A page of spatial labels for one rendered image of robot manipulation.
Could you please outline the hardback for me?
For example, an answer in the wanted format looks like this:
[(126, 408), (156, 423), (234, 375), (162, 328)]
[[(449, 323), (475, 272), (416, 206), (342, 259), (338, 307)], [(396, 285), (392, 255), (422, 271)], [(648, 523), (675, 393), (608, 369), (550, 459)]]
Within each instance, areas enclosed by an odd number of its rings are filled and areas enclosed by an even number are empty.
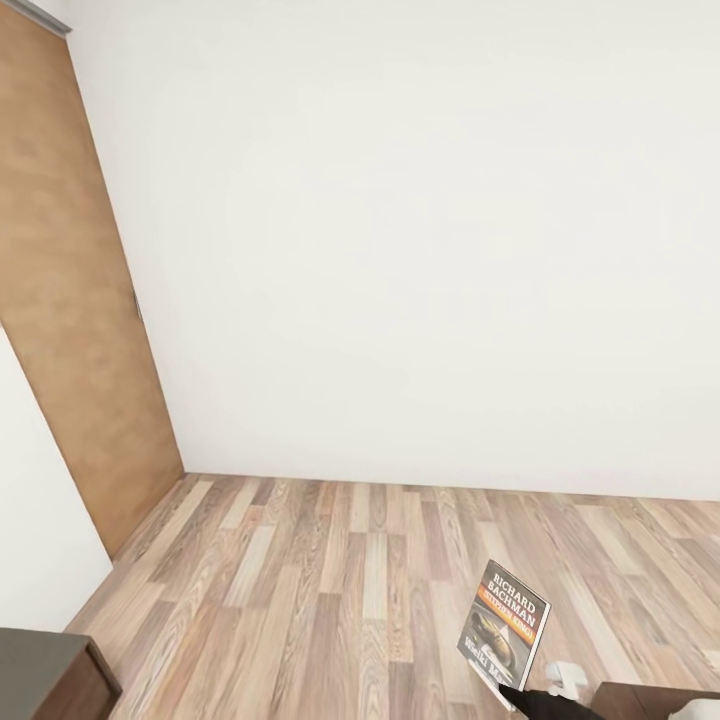
[(500, 702), (499, 683), (524, 692), (552, 604), (494, 560), (488, 561), (458, 650)]

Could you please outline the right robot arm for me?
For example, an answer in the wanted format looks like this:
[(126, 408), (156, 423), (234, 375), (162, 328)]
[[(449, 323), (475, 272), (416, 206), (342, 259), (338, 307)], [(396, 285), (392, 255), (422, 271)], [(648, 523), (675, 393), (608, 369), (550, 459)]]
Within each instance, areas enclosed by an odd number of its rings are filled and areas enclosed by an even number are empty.
[(555, 661), (545, 667), (547, 677), (556, 684), (549, 691), (524, 692), (499, 683), (499, 691), (529, 720), (605, 720), (597, 712), (577, 703), (577, 687), (586, 687), (583, 668), (567, 661)]

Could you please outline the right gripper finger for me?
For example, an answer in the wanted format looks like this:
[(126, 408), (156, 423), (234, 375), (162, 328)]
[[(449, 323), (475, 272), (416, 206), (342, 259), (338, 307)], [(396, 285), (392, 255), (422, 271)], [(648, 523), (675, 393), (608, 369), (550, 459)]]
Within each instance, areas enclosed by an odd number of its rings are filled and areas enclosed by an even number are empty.
[(515, 706), (520, 709), (530, 719), (530, 704), (528, 704), (528, 696), (530, 691), (524, 692), (507, 685), (499, 683), (499, 691)]

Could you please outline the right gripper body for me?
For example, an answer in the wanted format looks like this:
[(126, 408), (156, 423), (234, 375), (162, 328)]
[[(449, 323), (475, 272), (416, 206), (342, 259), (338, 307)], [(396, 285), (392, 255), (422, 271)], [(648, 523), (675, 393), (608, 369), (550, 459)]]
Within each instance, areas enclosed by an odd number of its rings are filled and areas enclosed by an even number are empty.
[(593, 720), (597, 715), (592, 709), (567, 699), (562, 695), (551, 695), (549, 691), (530, 690), (529, 720)]

